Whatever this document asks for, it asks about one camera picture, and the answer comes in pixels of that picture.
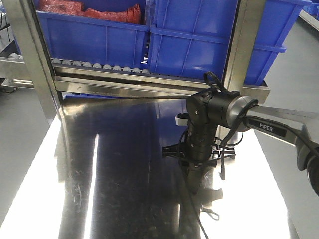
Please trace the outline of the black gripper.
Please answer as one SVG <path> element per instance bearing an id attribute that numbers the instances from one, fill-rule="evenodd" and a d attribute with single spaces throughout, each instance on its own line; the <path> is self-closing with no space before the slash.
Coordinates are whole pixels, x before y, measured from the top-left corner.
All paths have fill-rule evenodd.
<path id="1" fill-rule="evenodd" d="M 214 124 L 194 125 L 188 122 L 188 128 L 181 135 L 179 142 L 162 148 L 164 157 L 179 160 L 183 167 L 216 167 L 222 158 L 235 158 L 235 151 L 229 146 L 215 143 L 217 126 Z"/>

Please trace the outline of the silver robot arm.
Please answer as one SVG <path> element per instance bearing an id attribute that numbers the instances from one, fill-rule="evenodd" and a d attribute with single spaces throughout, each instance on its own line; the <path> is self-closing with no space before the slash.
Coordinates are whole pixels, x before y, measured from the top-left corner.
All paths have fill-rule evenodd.
<path id="1" fill-rule="evenodd" d="M 176 115 L 176 125 L 186 126 L 179 143 L 163 147 L 165 156 L 177 158 L 184 169 L 186 186 L 197 193 L 204 175 L 216 166 L 213 147 L 216 132 L 229 129 L 220 141 L 224 149 L 236 132 L 258 130 L 296 147 L 297 168 L 306 171 L 310 185 L 319 192 L 319 115 L 265 107 L 239 91 L 221 92 L 209 88 L 186 99 L 186 113 Z"/>

